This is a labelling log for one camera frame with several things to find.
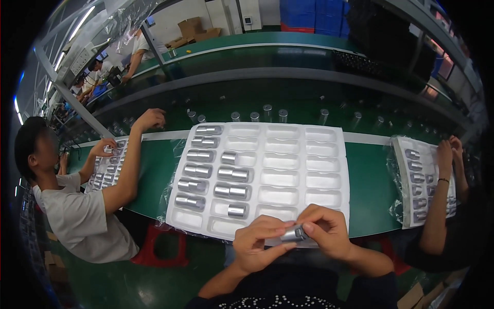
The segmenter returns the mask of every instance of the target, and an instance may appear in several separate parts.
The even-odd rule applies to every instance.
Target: finger
[[[276,247],[271,247],[264,252],[259,253],[259,257],[261,258],[263,264],[268,265],[271,264],[274,260],[290,251],[291,249],[297,246],[294,242],[289,242],[285,244],[278,245]]]

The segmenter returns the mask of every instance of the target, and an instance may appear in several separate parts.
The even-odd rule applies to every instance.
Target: red stool
[[[154,254],[154,244],[156,238],[161,234],[178,234],[178,254],[174,259],[160,260]],[[146,240],[139,253],[130,259],[134,264],[151,266],[151,267],[174,267],[187,266],[189,260],[185,257],[185,237],[187,235],[174,230],[161,231],[153,223],[148,226]]]

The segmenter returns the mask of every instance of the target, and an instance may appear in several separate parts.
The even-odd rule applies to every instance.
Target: silver cylinder
[[[106,174],[104,180],[108,182],[113,182],[114,174]]]
[[[262,107],[262,111],[264,112],[264,122],[271,122],[271,111],[273,107],[269,104],[266,104]]]
[[[422,163],[419,161],[408,161],[408,168],[411,171],[421,171],[422,170]]]
[[[322,109],[319,115],[319,125],[323,126],[326,124],[326,120],[328,119],[329,111],[327,109]]]
[[[281,242],[299,242],[309,239],[309,236],[304,232],[302,225],[297,224],[288,227],[283,236],[280,236]]]
[[[288,121],[288,111],[286,109],[280,109],[278,111],[278,116],[280,116],[279,122],[282,124],[287,123]]]
[[[233,151],[225,151],[221,155],[222,164],[238,165],[239,155]]]
[[[237,112],[233,112],[232,115],[231,115],[231,117],[232,117],[232,121],[234,121],[234,122],[239,122],[240,121],[240,114],[237,113]]]
[[[230,197],[230,187],[217,184],[214,187],[214,195],[219,197]]]
[[[214,153],[210,150],[190,149],[187,151],[187,161],[212,162],[213,159]]]
[[[190,111],[190,112],[187,113],[187,116],[189,116],[190,120],[192,121],[192,123],[194,125],[196,125],[198,123],[198,121],[197,121],[197,113],[196,112]]]
[[[413,150],[413,149],[405,149],[405,156],[409,159],[412,159],[412,160],[419,160],[420,159],[420,153],[416,150]]]
[[[228,205],[228,216],[231,218],[240,218],[240,219],[245,218],[246,216],[245,205],[236,205],[236,204]]]
[[[259,113],[257,112],[250,113],[250,121],[259,122]]]
[[[425,176],[419,173],[412,173],[410,174],[410,179],[413,183],[422,183],[425,181]]]
[[[412,186],[412,194],[413,195],[420,195],[422,194],[422,187],[419,185],[413,185]]]
[[[202,210],[206,205],[206,200],[204,199],[204,197],[193,197],[177,194],[177,196],[175,197],[175,204],[189,207],[195,210]]]

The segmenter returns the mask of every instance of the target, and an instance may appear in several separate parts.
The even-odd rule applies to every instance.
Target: worker
[[[236,231],[231,264],[185,308],[396,308],[393,262],[381,252],[352,244],[343,213],[311,204],[296,223],[302,224],[327,258],[361,275],[353,280],[346,302],[337,298],[338,275],[333,270],[280,261],[279,257],[296,253],[290,252],[296,243],[264,248],[265,239],[283,235],[295,222],[261,215]]]
[[[164,53],[168,51],[163,43],[157,42],[156,45],[158,47],[158,50],[156,52]],[[146,61],[152,58],[154,58],[154,54],[149,48],[149,44],[142,34],[142,30],[139,29],[135,34],[134,48],[132,50],[132,57],[130,59],[130,67],[128,69],[128,73],[122,77],[122,83],[126,83],[132,78],[141,61]]]
[[[393,250],[412,267],[426,272],[459,270],[472,265],[483,251],[492,210],[483,190],[468,187],[462,153],[456,136],[439,143],[439,177],[424,225],[390,234]],[[456,214],[446,219],[453,162],[459,205]]]
[[[55,132],[40,117],[30,117],[21,126],[14,142],[17,169],[27,181],[38,184],[51,229],[71,253],[91,263],[129,260],[137,254],[144,243],[147,225],[129,220],[130,224],[125,226],[114,213],[123,213],[118,209],[137,195],[142,133],[164,124],[161,109],[148,109],[139,117],[130,130],[118,183],[87,194],[81,193],[80,187],[93,174],[96,156],[112,156],[105,148],[115,149],[117,143],[111,138],[100,140],[78,173],[57,177],[53,170],[58,160]],[[136,226],[136,233],[128,230]]]

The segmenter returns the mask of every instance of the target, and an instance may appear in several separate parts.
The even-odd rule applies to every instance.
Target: packaging tray
[[[199,126],[219,126],[216,148],[195,148],[192,139]],[[212,162],[191,162],[189,150],[210,150]],[[237,153],[236,165],[221,163],[224,151]],[[210,178],[184,174],[187,164],[212,167]],[[249,171],[245,183],[218,178],[220,167],[234,167]],[[203,193],[183,192],[178,182],[183,180],[206,181]],[[225,198],[214,194],[217,184],[248,188],[247,198]],[[179,196],[203,197],[205,206],[198,210],[176,204]],[[180,158],[170,194],[166,223],[176,228],[205,236],[233,240],[238,228],[249,225],[259,215],[277,217],[283,221],[295,220],[311,203],[341,211],[347,228],[350,220],[350,184],[345,143],[341,128],[297,124],[271,123],[203,123],[192,127]],[[244,205],[244,218],[228,216],[230,204]],[[267,242],[279,243],[279,239]],[[299,247],[317,247],[312,240],[299,243]]]
[[[403,190],[403,229],[421,226],[425,223],[425,216],[432,202],[433,192],[430,188],[435,188],[439,176],[437,166],[436,151],[437,146],[423,141],[399,136],[393,139],[398,167]],[[407,156],[407,149],[419,152],[419,159],[411,159]],[[409,162],[419,162],[422,165],[421,171],[413,171],[409,167]],[[411,174],[418,173],[424,176],[424,181],[412,182]],[[415,205],[414,200],[426,201],[424,207]],[[456,186],[454,174],[452,172],[450,186],[448,189],[446,217],[452,217],[456,213]]]

